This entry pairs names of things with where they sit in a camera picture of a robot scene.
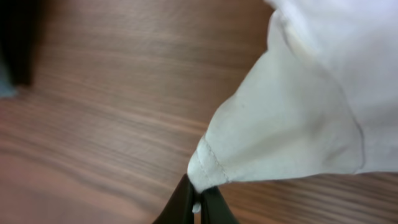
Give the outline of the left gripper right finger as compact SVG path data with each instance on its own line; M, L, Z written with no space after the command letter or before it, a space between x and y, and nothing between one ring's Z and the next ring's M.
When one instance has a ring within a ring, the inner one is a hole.
M238 224L218 187L201 193L201 224Z

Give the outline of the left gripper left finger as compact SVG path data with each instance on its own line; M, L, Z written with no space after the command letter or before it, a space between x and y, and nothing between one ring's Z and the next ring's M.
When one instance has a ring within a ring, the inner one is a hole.
M194 224L194 203L195 189L187 174L184 174L153 224Z

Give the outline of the white t-shirt with black print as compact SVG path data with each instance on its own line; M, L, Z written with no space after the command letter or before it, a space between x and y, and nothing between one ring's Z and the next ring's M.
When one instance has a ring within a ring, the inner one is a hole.
M272 0L267 51L187 174L230 182L397 170L397 0Z

